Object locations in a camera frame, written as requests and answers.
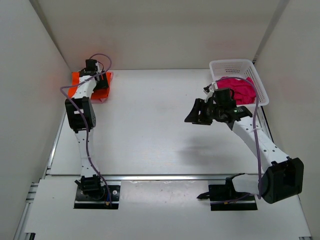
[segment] black mounting plate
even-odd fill
[[[248,211],[258,210],[255,196],[247,196],[238,200],[236,203],[219,203],[213,204],[220,201],[228,201],[232,199],[238,199],[246,195],[245,192],[236,192],[233,196],[229,196],[229,188],[225,184],[212,184],[209,185],[209,196],[211,211]]]
[[[120,185],[108,185],[112,206],[106,204],[105,196],[102,196],[101,199],[93,199],[88,195],[84,195],[80,187],[76,188],[76,194],[74,199],[74,209],[118,209],[119,208],[119,199],[120,199]]]

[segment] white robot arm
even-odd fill
[[[80,179],[75,182],[82,194],[92,199],[100,199],[109,192],[109,189],[106,189],[106,181],[95,163],[93,134],[96,126],[96,116],[90,98],[94,90],[108,88],[109,86],[106,72],[100,70],[97,60],[87,59],[85,64],[86,67],[79,72],[77,90],[71,99],[65,100],[65,108],[69,126],[73,129],[78,141],[81,158],[81,175]]]
[[[267,137],[258,124],[253,124],[251,112],[245,106],[237,107],[231,92],[230,88],[221,88],[210,93],[206,100],[197,98],[184,120],[199,125],[211,125],[213,120],[226,123],[256,157],[258,147],[264,172],[261,182],[256,175],[237,174],[226,179],[228,191],[258,195],[270,204],[301,193],[302,161],[299,158],[291,159]],[[258,146],[254,130],[257,131]]]

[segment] white basket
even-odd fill
[[[259,106],[265,106],[269,103],[269,97],[257,73],[253,63],[247,59],[229,59],[216,60],[209,63],[211,75],[214,81],[222,77],[241,77],[246,79],[250,77],[259,96]],[[253,104],[244,104],[247,107],[256,106]]]

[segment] purple cable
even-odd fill
[[[215,201],[215,202],[211,202],[210,205],[214,205],[214,204],[224,204],[224,203],[232,203],[232,202],[236,202],[239,201],[241,199],[245,199],[246,197],[249,197],[251,194],[247,193],[246,195],[236,198],[236,199],[232,199],[232,200],[225,200],[225,201]]]
[[[89,153],[89,145],[88,145],[88,142],[89,142],[89,126],[88,126],[88,122],[86,120],[86,117],[85,115],[81,112],[81,109],[76,105],[76,103],[71,99],[71,97],[68,96],[68,94],[66,94],[64,92],[63,89],[70,89],[70,88],[74,88],[74,87],[78,87],[78,86],[81,86],[82,84],[86,83],[86,82],[89,82],[90,80],[92,79],[95,79],[96,77],[106,73],[107,71],[109,71],[109,69],[111,68],[111,65],[112,65],[112,61],[111,61],[111,58],[103,53],[96,53],[94,55],[92,55],[90,57],[90,59],[94,56],[97,56],[97,55],[101,55],[101,56],[105,56],[106,58],[109,59],[110,61],[110,64],[107,68],[107,70],[105,71],[102,71],[101,73],[98,73],[96,75],[93,75],[91,77],[89,77],[88,79],[86,79],[85,81],[83,82],[80,82],[76,85],[70,85],[70,86],[62,86],[60,87],[60,92],[70,101],[70,103],[75,107],[75,109],[79,112],[83,122],[84,122],[84,125],[85,125],[85,131],[86,131],[86,140],[85,140],[85,150],[86,150],[86,155],[88,157],[88,160],[89,160],[89,163],[91,165],[91,167],[93,168],[93,170],[96,172],[96,174],[102,179],[102,181],[104,182],[105,186],[106,186],[106,190],[108,192],[108,196],[111,196],[110,194],[110,189],[109,189],[109,186],[107,184],[107,181],[106,179],[104,178],[104,176],[101,175],[101,173],[97,170],[97,168],[95,167],[95,165],[93,164],[92,160],[91,160],[91,157],[90,157],[90,153]],[[110,201],[110,205],[112,206],[112,201],[111,201],[111,197],[109,197],[109,201]]]
[[[255,87],[254,84],[252,84],[252,83],[251,83],[250,81],[248,81],[247,79],[244,79],[244,78],[238,77],[238,76],[226,76],[226,77],[222,77],[222,78],[220,78],[219,80],[217,80],[216,82],[220,82],[220,81],[226,80],[226,79],[239,79],[239,80],[243,80],[243,81],[247,82],[248,84],[250,84],[251,87],[253,88],[254,92],[255,92],[256,100],[255,100],[255,108],[254,108],[254,112],[253,112],[252,126],[253,126],[253,133],[254,133],[254,139],[255,139],[256,158],[257,158],[257,160],[258,160],[258,189],[259,189],[258,199],[261,199],[261,194],[262,194],[261,155],[260,155],[260,147],[259,147],[258,133],[257,133],[257,129],[255,128],[255,126],[256,126],[256,118],[257,118],[257,113],[258,113],[258,107],[259,107],[259,96],[258,96],[258,92],[257,92],[257,89],[256,89],[256,87]]]

